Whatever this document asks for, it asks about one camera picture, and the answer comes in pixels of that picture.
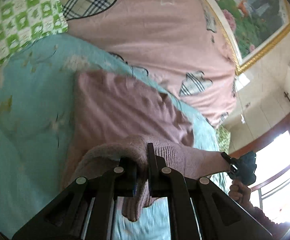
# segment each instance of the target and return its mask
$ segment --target hand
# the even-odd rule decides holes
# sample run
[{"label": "hand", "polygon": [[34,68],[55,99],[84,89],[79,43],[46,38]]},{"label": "hand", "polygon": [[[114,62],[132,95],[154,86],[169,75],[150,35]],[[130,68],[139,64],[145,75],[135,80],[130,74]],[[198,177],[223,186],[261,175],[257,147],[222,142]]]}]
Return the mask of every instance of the hand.
[{"label": "hand", "polygon": [[254,212],[254,207],[250,200],[251,189],[238,179],[232,181],[232,185],[229,187],[230,191],[228,195],[242,206],[249,214]]}]

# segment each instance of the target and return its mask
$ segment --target pink flower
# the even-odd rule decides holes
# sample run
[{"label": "pink flower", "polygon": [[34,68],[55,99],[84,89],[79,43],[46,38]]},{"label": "pink flower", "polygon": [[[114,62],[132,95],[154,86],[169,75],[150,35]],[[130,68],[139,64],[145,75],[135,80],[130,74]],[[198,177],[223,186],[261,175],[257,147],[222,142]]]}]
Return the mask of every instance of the pink flower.
[{"label": "pink flower", "polygon": [[234,16],[226,9],[222,10],[222,11],[223,11],[223,14],[225,15],[226,20],[229,23],[229,26],[230,26],[231,30],[233,32],[235,32],[235,30],[236,30],[236,21],[235,21]]},{"label": "pink flower", "polygon": [[250,46],[249,46],[249,51],[250,52],[252,52],[253,50],[255,50],[256,48],[255,48],[255,45],[254,44],[251,44]]}]

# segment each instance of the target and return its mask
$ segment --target painting of flowers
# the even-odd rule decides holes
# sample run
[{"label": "painting of flowers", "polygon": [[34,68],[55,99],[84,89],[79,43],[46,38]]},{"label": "painting of flowers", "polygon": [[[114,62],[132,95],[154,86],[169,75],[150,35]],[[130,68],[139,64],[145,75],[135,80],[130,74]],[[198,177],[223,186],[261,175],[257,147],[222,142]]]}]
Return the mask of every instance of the painting of flowers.
[{"label": "painting of flowers", "polygon": [[290,29],[285,0],[214,1],[232,31],[229,35],[234,36],[233,40],[239,49],[237,58],[240,65],[254,57],[287,26]]}]

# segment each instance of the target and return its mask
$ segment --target round rivet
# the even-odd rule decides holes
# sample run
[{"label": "round rivet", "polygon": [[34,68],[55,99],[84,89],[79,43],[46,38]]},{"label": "round rivet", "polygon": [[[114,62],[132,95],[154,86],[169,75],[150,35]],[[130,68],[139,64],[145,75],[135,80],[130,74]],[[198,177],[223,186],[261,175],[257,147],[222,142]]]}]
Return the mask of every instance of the round rivet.
[{"label": "round rivet", "polygon": [[161,172],[165,173],[165,174],[169,174],[169,173],[171,173],[171,169],[169,167],[165,167],[165,168],[161,169]]},{"label": "round rivet", "polygon": [[77,184],[84,184],[86,182],[86,179],[84,177],[79,177],[76,179]]},{"label": "round rivet", "polygon": [[116,167],[115,169],[114,169],[114,172],[115,173],[122,173],[124,171],[124,168],[123,167],[120,167],[120,166],[118,166],[118,167]]},{"label": "round rivet", "polygon": [[199,182],[204,184],[204,185],[207,185],[209,183],[209,178],[206,178],[206,177],[201,177],[199,179]]}]

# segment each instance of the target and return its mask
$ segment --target framed painting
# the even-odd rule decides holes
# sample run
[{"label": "framed painting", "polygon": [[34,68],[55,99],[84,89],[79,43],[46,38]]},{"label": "framed painting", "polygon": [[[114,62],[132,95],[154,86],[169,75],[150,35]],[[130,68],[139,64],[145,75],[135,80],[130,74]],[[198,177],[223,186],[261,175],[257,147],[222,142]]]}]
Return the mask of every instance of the framed painting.
[{"label": "framed painting", "polygon": [[236,56],[236,74],[251,67],[290,31],[286,0],[206,0]]}]

